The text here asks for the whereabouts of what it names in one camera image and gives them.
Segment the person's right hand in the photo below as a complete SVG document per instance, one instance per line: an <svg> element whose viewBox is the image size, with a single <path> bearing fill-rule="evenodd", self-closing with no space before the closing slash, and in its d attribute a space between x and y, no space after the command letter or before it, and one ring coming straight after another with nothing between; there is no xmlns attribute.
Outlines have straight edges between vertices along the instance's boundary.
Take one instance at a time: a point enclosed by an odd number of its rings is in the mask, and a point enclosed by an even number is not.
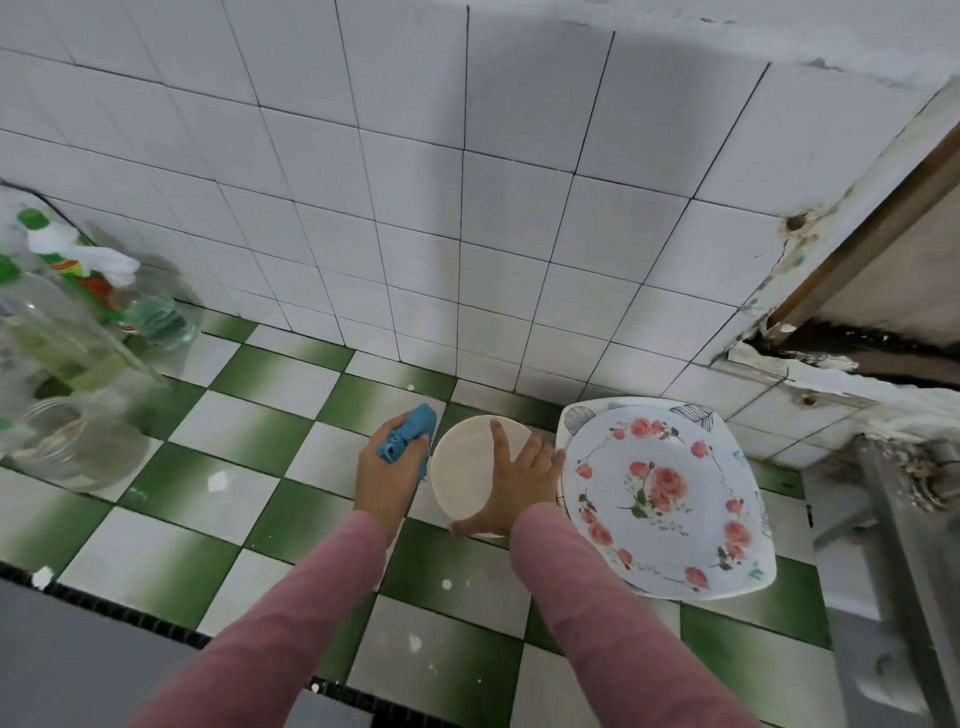
<svg viewBox="0 0 960 728"><path fill-rule="evenodd" d="M566 453L554 454L553 446L534 432L514 462L510 461L510 442L503 425L490 420L493 435L493 488L487 504L468 519L455 521L450 532L455 536L494 533L509 536L514 522L534 503L557 502L557 481L564 469Z"/></svg>

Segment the gray floor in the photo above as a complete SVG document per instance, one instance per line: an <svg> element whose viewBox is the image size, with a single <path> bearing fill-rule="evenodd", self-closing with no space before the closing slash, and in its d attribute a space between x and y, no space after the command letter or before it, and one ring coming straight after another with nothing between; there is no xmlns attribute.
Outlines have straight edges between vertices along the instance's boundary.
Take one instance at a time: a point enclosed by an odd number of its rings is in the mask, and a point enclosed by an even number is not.
<svg viewBox="0 0 960 728"><path fill-rule="evenodd" d="M0 581L4 728L124 724L197 651ZM369 728L372 716L303 692L288 728Z"/></svg>

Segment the green bottle cap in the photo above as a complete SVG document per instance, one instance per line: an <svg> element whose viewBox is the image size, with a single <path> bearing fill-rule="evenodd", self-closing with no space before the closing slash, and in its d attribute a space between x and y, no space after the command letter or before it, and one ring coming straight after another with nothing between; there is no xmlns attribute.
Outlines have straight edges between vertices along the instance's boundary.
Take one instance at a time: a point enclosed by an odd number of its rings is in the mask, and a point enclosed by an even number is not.
<svg viewBox="0 0 960 728"><path fill-rule="evenodd" d="M43 230L50 225L50 220L47 219L47 216L38 209L33 209L32 207L20 210L16 214L16 219L19 220L20 224L29 231Z"/></svg>
<svg viewBox="0 0 960 728"><path fill-rule="evenodd" d="M9 255L0 255L0 285L13 283L19 279L23 271Z"/></svg>

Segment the stack of plates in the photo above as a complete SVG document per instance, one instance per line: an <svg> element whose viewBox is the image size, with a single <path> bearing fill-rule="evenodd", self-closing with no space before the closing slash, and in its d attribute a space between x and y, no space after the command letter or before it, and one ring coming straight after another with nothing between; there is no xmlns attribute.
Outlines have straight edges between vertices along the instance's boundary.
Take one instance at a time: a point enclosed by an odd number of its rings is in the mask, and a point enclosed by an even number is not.
<svg viewBox="0 0 960 728"><path fill-rule="evenodd" d="M638 594L683 601L763 589L777 576L747 458L699 404L649 397L568 406L558 502Z"/></svg>

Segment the tiled wall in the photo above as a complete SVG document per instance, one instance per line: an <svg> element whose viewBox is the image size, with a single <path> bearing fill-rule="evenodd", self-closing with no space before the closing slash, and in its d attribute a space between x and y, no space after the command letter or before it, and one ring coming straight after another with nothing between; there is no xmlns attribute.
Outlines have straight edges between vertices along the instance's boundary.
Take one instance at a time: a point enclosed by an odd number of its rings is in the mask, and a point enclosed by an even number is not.
<svg viewBox="0 0 960 728"><path fill-rule="evenodd" d="M930 95L420 0L15 0L0 48L0 178L188 299L557 402L709 393L780 217Z"/></svg>

